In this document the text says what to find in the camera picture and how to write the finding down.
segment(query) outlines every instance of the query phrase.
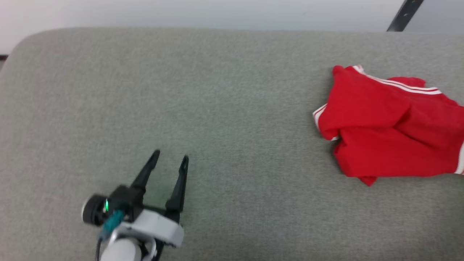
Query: white stripe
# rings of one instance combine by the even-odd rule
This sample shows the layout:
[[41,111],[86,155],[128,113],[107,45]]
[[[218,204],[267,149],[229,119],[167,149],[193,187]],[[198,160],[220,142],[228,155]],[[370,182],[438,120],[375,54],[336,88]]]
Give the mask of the white stripe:
[[[378,81],[378,82],[380,82],[382,84],[398,87],[398,88],[400,88],[400,89],[402,89],[404,91],[413,92],[413,93],[428,94],[428,95],[441,94],[441,91],[439,91],[437,88],[420,88],[420,87],[414,87],[414,86],[407,86],[406,84],[400,84],[398,82],[391,81],[391,80],[383,80],[383,79],[380,79],[380,78],[365,74],[362,67],[360,67],[360,65],[355,65],[355,66],[353,66],[353,68],[357,72],[359,72],[360,74],[365,75],[368,78],[371,78],[372,80]],[[436,91],[419,91],[419,90],[436,90]]]
[[318,129],[319,131],[321,131],[321,130],[319,129],[319,117],[320,117],[321,114],[324,112],[325,107],[327,107],[327,104],[324,104],[323,106],[319,107],[319,109],[317,109],[317,110],[315,110],[315,111],[313,112],[314,121],[316,122],[316,127],[317,127],[317,129]]
[[464,142],[461,146],[461,150],[459,151],[459,158],[458,158],[458,167],[456,168],[455,174],[462,174],[464,171]]

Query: white wall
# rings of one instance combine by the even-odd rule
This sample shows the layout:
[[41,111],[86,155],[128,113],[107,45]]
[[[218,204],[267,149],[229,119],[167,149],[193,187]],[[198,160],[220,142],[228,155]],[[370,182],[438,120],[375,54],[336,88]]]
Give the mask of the white wall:
[[403,0],[0,0],[0,54],[74,26],[384,32]]
[[424,1],[404,31],[464,34],[464,0]]

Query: red cloth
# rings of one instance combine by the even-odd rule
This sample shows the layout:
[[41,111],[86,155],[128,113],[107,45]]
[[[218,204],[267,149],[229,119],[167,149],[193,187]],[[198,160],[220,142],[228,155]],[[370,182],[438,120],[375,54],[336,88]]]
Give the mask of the red cloth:
[[377,177],[463,174],[464,107],[419,78],[383,80],[360,65],[333,75],[313,117],[325,139],[341,137],[335,157],[346,176],[371,186]]

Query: gray table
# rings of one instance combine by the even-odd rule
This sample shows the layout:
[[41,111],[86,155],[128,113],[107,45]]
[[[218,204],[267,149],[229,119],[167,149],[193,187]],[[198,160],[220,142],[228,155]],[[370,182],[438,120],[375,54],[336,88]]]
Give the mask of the gray table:
[[0,259],[92,260],[92,193],[154,149],[146,203],[190,156],[184,245],[162,260],[462,260],[459,175],[345,177],[312,121],[331,68],[416,76],[464,104],[464,37],[407,33],[67,29],[0,72]]

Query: white trim on red fabric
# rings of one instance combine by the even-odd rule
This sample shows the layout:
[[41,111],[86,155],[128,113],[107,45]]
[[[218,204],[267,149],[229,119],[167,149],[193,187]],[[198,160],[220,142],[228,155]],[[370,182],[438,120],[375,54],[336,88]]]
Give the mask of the white trim on red fabric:
[[406,85],[404,83],[401,83],[401,82],[397,82],[397,81],[392,81],[392,80],[384,80],[384,79],[380,79],[380,78],[377,78],[375,76],[372,76],[372,75],[368,75],[364,72],[363,68],[361,65],[355,65],[353,66],[353,68],[360,74],[372,79],[372,80],[375,80],[375,81],[378,81],[382,84],[385,84],[385,85],[390,85],[390,86],[395,86],[397,88],[400,88],[404,91],[408,91],[408,92],[413,92],[413,93],[421,93],[421,94],[428,94],[428,95],[435,95],[435,94],[441,94],[441,91],[435,87],[429,87],[429,88],[422,88],[422,87],[416,87],[416,86],[409,86],[409,85]]
[[[322,113],[325,111],[326,107],[327,107],[327,104],[324,104],[313,112],[314,122],[316,123],[316,127],[319,131],[321,131],[321,129],[319,129],[319,118],[321,117]],[[339,138],[340,136],[335,136],[331,140],[337,140]]]
[[464,142],[461,146],[461,150],[459,151],[458,156],[458,167],[456,168],[455,174],[464,174]]

